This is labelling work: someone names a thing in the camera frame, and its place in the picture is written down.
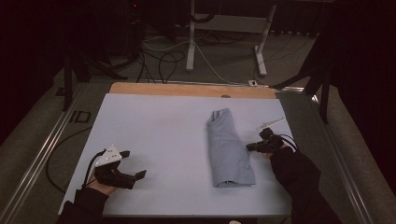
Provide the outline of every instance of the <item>metal bar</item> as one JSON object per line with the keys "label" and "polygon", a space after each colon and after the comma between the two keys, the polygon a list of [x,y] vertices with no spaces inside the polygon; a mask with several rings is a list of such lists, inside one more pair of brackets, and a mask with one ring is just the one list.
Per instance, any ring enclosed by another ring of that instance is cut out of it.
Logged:
{"label": "metal bar", "polygon": [[262,53],[262,49],[264,48],[265,41],[267,40],[268,33],[270,32],[271,23],[273,21],[273,17],[276,11],[276,5],[271,6],[270,12],[265,20],[264,28],[262,29],[262,41],[260,42],[259,47],[256,49],[256,53]]}
{"label": "metal bar", "polygon": [[32,189],[35,181],[37,180],[38,176],[40,175],[47,159],[55,147],[57,141],[59,140],[61,134],[64,131],[64,128],[69,121],[72,111],[76,105],[76,102],[85,89],[87,84],[79,84],[78,88],[75,92],[75,101],[69,109],[62,113],[62,115],[58,118],[54,128],[51,130],[47,140],[37,153],[35,159],[26,170],[25,174],[23,175],[20,184],[17,186],[16,190],[14,191],[13,195],[11,196],[10,200],[7,202],[6,208],[2,211],[0,216],[0,223],[8,224],[12,223],[15,219],[16,215],[20,211],[26,197],[28,196],[30,190]]}
{"label": "metal bar", "polygon": [[371,224],[374,223],[373,219],[370,215],[370,212],[367,209],[367,205],[361,197],[361,193],[355,181],[353,180],[352,174],[349,172],[347,168],[347,163],[344,160],[343,155],[341,154],[340,149],[335,143],[334,137],[332,136],[332,131],[328,126],[325,126],[322,122],[322,118],[318,113],[317,105],[311,104],[312,110],[314,111],[315,119],[320,124],[319,126],[322,128],[323,132],[327,135],[329,139],[329,144],[332,149],[332,157],[334,159],[335,168],[340,175],[341,180],[343,181],[344,187],[346,188],[346,193],[349,196],[349,200],[352,203],[353,208],[355,209],[356,215],[361,224]]}
{"label": "metal bar", "polygon": [[[191,16],[195,16],[195,0],[191,0]],[[194,42],[195,22],[190,21],[190,44],[189,52],[187,53],[187,64],[186,71],[190,72],[194,69],[194,54],[195,54],[195,42]]]}

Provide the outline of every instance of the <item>white cable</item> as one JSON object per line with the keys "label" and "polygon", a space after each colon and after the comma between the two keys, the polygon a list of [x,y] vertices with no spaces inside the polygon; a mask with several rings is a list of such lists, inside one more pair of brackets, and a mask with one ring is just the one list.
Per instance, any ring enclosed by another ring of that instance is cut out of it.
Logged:
{"label": "white cable", "polygon": [[164,35],[155,36],[155,37],[152,37],[150,39],[144,39],[143,42],[149,42],[151,40],[161,39],[161,38],[165,38],[165,36]]}
{"label": "white cable", "polygon": [[205,55],[202,53],[202,51],[201,51],[201,49],[198,47],[198,45],[195,44],[195,43],[194,43],[194,45],[195,45],[195,47],[197,47],[197,49],[198,49],[199,52],[201,53],[201,55],[202,55],[202,57],[204,58],[204,60],[205,60],[205,62],[207,63],[207,65],[209,65],[209,67],[210,67],[210,68],[212,69],[212,71],[216,74],[216,76],[218,76],[219,79],[221,79],[222,81],[227,82],[227,83],[229,83],[229,84],[236,84],[236,85],[248,86],[248,84],[227,81],[226,79],[224,79],[223,77],[221,77],[221,76],[216,72],[216,70],[212,67],[212,65],[210,65],[210,63],[207,61]]}
{"label": "white cable", "polygon": [[159,52],[167,51],[167,50],[173,49],[173,48],[175,48],[175,47],[177,47],[177,46],[179,46],[179,45],[188,44],[188,43],[190,43],[190,41],[184,41],[184,42],[178,43],[178,44],[176,44],[176,45],[174,45],[173,47],[170,47],[170,48],[168,48],[168,49],[154,49],[154,48],[150,47],[149,45],[147,45],[146,43],[143,42],[143,44],[144,44],[148,49],[151,49],[151,50],[154,50],[154,51],[159,51]]}

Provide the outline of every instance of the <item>metal frame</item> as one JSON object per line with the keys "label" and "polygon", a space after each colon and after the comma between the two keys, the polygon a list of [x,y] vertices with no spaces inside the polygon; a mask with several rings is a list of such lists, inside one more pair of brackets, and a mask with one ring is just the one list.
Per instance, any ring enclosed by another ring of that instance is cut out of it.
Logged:
{"label": "metal frame", "polygon": [[[259,67],[259,76],[266,77],[267,70],[265,68],[264,58],[262,57],[262,50],[265,41],[270,31],[271,23],[276,12],[276,5],[272,5],[267,18],[250,18],[250,17],[235,17],[216,15],[212,21],[206,23],[195,23],[190,21],[190,44],[189,52],[187,54],[186,70],[192,71],[194,68],[194,31],[195,29],[219,30],[219,31],[234,31],[262,34],[262,41],[259,46],[254,47],[257,65]],[[206,14],[195,14],[195,0],[191,0],[191,16],[194,18],[204,18]]]}
{"label": "metal frame", "polygon": [[37,180],[42,169],[44,168],[51,151],[54,149],[61,134],[64,132],[64,128],[70,120],[76,102],[78,101],[79,96],[81,95],[86,86],[87,84],[78,85],[74,95],[74,98],[76,100],[73,101],[73,103],[69,106],[68,110],[64,111],[62,115],[58,118],[58,121],[51,130],[45,143],[39,150],[38,154],[35,156],[35,159],[30,164],[29,168],[26,170],[25,174],[21,179],[21,182],[17,186],[11,198],[8,200],[7,206],[0,215],[0,223],[12,223],[15,219],[30,190],[32,189],[35,181]]}
{"label": "metal frame", "polygon": [[[304,94],[304,88],[286,87],[276,92],[296,92],[296,93]],[[322,116],[318,112],[318,107],[320,107],[320,104],[317,96],[314,95],[311,99],[309,99],[309,97],[307,97],[306,99],[313,102],[313,104],[310,105],[312,107],[313,114],[315,115],[314,119],[317,121],[320,128],[322,129],[322,131],[327,136],[327,139],[329,140],[335,168],[337,169],[341,181],[343,182],[344,187],[346,188],[346,193],[349,197],[349,200],[351,201],[353,208],[355,209],[359,222],[361,224],[374,223],[372,216],[368,211],[368,206],[361,196],[361,192],[358,188],[358,185],[355,183],[352,174],[349,172],[349,169],[347,168],[347,162],[344,160],[344,157],[334,140],[332,131],[330,130],[329,126],[326,125],[326,123],[323,121]]]}

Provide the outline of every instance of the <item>table leg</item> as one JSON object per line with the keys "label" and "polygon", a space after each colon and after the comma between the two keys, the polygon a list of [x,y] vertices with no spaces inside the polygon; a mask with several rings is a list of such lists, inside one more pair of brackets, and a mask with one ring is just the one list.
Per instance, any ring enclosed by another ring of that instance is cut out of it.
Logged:
{"label": "table leg", "polygon": [[[191,16],[195,16],[195,0],[191,0]],[[194,29],[195,23],[190,20],[190,44],[189,44],[189,52],[187,54],[187,65],[186,70],[188,72],[194,69],[194,54],[195,54],[195,42],[194,42]]]}
{"label": "table leg", "polygon": [[264,28],[262,29],[262,41],[259,46],[254,47],[256,53],[257,65],[259,66],[259,76],[266,77],[267,69],[265,68],[264,58],[262,57],[262,49],[264,48],[265,40],[267,39],[268,33],[271,28],[271,22],[273,20],[276,11],[276,5],[271,6],[270,12],[265,20]]}

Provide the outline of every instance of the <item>gray carpet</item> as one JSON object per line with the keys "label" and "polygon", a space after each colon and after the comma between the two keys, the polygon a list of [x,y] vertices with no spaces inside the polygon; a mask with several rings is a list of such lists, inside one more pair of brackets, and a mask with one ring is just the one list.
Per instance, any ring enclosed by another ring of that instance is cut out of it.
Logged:
{"label": "gray carpet", "polygon": [[[241,34],[225,33],[232,38],[241,37]],[[183,43],[187,38],[180,38],[177,43]],[[268,70],[268,77],[259,77],[253,54],[253,46],[260,41],[259,35],[250,35],[248,38],[233,44],[207,45],[201,44],[200,50],[213,66],[214,70],[225,80],[247,84],[248,80],[256,79],[259,83],[272,85],[296,75],[312,47],[315,39],[300,35],[270,35],[265,46],[264,59]],[[167,49],[174,43],[158,38],[145,42],[151,48]],[[180,50],[187,54],[187,45],[181,44],[173,50]],[[161,57],[161,53],[151,54]],[[123,59],[112,59],[114,63]],[[146,65],[149,72],[161,82],[158,72],[159,61],[146,55]],[[198,50],[195,51],[194,70],[185,71],[186,59],[177,63],[175,73],[169,77],[169,82],[202,82],[227,84],[214,74],[212,69]],[[174,68],[173,63],[162,63],[163,76],[168,77]],[[135,82],[141,64],[133,63],[128,68],[118,71],[120,75],[128,77],[127,81]],[[147,71],[142,78],[146,79]],[[88,123],[68,123],[58,141],[84,130],[93,125],[95,116],[100,108],[103,97],[111,84],[116,80],[92,70],[93,78],[84,85],[84,90],[77,100],[74,110],[91,112]],[[55,78],[55,84],[31,110],[8,140],[0,148],[0,210],[18,186],[32,159],[43,146],[57,119],[61,116],[63,98],[55,96],[55,92],[62,87],[63,74]],[[293,86],[303,87],[306,80],[299,81]],[[280,92],[277,97],[284,106],[287,119],[290,123],[295,141],[301,151],[318,166],[322,172],[320,190],[329,201],[338,216],[344,223],[360,223],[357,212],[353,207],[349,192],[337,169],[337,159],[333,155],[333,144],[342,153],[347,162],[347,168],[359,187],[364,205],[370,212],[373,223],[396,223],[396,201],[384,178],[379,173],[370,151],[364,144],[361,135],[348,115],[339,99],[335,88],[331,89],[329,102],[329,125],[324,125],[318,119],[317,105],[309,97],[295,92]],[[67,185],[78,157],[83,149],[90,130],[80,133],[64,141],[56,147],[50,158],[49,174],[53,181],[62,188]],[[53,223],[61,205],[63,194],[48,181],[44,169],[32,187],[15,223]],[[259,218],[258,222],[279,223],[281,218]]]}

